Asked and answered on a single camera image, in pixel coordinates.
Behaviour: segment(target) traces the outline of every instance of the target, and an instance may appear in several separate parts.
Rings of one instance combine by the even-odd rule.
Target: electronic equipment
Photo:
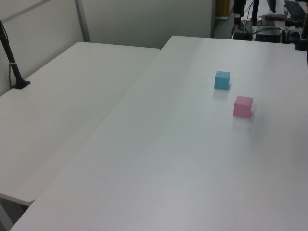
[[[281,37],[282,34],[279,30],[266,30],[256,33],[255,41],[280,43]]]
[[[304,20],[306,17],[306,12],[296,1],[284,1],[286,8],[291,14],[291,18],[294,19],[302,19]]]
[[[251,21],[253,26],[257,25],[257,14],[258,14],[258,8],[259,8],[259,1],[260,0],[254,0],[252,5],[249,6],[248,11],[250,11],[250,8],[252,8],[252,15],[251,15]],[[276,0],[267,0],[269,8],[272,12],[276,12]],[[234,1],[234,9],[233,12],[235,13],[234,17],[234,24],[239,25],[241,23],[241,17],[244,16],[244,8],[245,8],[246,1],[245,0],[235,0]]]

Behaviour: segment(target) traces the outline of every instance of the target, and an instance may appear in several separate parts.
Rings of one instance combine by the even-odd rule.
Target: black cable
[[[5,33],[5,37],[6,37],[6,40],[8,41],[9,43],[9,37],[8,37],[8,34],[6,33],[6,30],[4,28],[4,26],[2,25],[2,28],[3,28],[3,31]],[[9,83],[10,83],[10,87],[12,89],[12,83],[11,83],[11,64],[9,63]]]
[[[236,25],[234,25],[233,28],[232,28],[232,31],[231,31],[231,34],[230,34],[230,39],[232,39],[232,36],[233,36],[233,34],[234,34],[235,26],[236,26]]]
[[[10,82],[10,87],[12,89],[13,87],[12,87],[12,83],[11,83],[11,64],[9,64],[9,82]]]
[[[5,33],[5,37],[6,37],[6,40],[9,42],[9,37],[8,37],[8,34],[6,33],[6,30],[4,28],[4,26],[2,25],[2,28],[3,28],[3,31]]]
[[[248,17],[249,17],[249,12],[250,12],[250,8],[252,6],[252,4],[254,3],[254,1],[252,1],[252,3],[250,4],[249,8],[248,8],[248,14],[247,14],[247,18],[246,18],[246,23],[245,23],[245,29],[246,29],[246,25],[247,25],[247,22],[248,22]]]
[[[272,28],[263,28],[263,29],[260,29],[260,30],[257,30],[254,34],[257,34],[259,32],[263,32],[263,31],[268,31],[268,30],[281,30],[282,32],[284,32],[284,30],[282,30],[281,28],[278,28],[278,27],[272,27]]]
[[[246,11],[248,11],[249,7],[251,7],[251,5],[254,4],[254,1],[252,1],[252,3],[248,6],[248,8],[244,11],[244,13],[246,13]]]

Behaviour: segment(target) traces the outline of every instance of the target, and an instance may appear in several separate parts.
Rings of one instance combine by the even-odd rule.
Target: wall
[[[212,0],[79,0],[91,42],[162,48],[172,35],[210,37]]]
[[[23,78],[83,41],[74,0],[48,1],[3,25]],[[8,75],[9,62],[0,45],[0,95],[10,89]]]

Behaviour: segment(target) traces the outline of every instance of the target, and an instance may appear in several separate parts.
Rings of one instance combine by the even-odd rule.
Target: black stand
[[[295,45],[295,50],[307,51],[307,35],[308,35],[308,15],[306,14],[305,22],[303,25],[303,33],[300,37],[300,41]]]
[[[18,70],[15,58],[14,58],[12,50],[10,48],[9,41],[6,37],[4,26],[1,22],[1,20],[0,20],[0,40],[1,40],[1,43],[2,43],[3,48],[5,50],[6,56],[9,59],[10,65],[12,67],[12,70],[13,70],[15,78],[16,78],[16,85],[13,86],[13,88],[22,89],[25,86],[29,85],[30,82],[23,80],[23,78],[20,75],[20,72]]]

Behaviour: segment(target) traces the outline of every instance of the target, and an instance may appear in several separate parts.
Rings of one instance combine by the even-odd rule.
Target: table
[[[307,98],[303,51],[172,37],[12,231],[306,230]]]
[[[159,49],[77,43],[0,97],[0,197],[30,205]]]

